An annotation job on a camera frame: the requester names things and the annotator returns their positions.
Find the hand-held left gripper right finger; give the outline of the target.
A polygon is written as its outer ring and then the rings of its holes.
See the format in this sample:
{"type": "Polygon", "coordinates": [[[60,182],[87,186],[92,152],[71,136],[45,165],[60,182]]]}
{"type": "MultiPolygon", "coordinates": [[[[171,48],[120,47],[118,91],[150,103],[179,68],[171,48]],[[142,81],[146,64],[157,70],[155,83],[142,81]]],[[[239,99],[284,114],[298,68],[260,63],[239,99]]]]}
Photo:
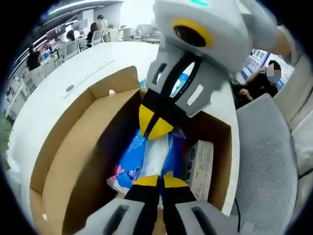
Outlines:
{"type": "Polygon", "coordinates": [[[186,182],[172,176],[163,176],[162,180],[163,221],[167,234],[235,234],[231,219],[207,201],[197,200],[186,182]]]}

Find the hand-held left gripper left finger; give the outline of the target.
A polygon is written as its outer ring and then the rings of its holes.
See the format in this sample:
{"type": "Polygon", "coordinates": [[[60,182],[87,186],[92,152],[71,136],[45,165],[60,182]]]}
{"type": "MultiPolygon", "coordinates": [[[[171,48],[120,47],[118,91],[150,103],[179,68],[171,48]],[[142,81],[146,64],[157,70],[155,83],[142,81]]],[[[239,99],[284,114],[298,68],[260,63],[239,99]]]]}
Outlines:
{"type": "Polygon", "coordinates": [[[114,198],[90,215],[77,235],[151,235],[157,220],[160,176],[136,180],[124,198],[114,198]]]}

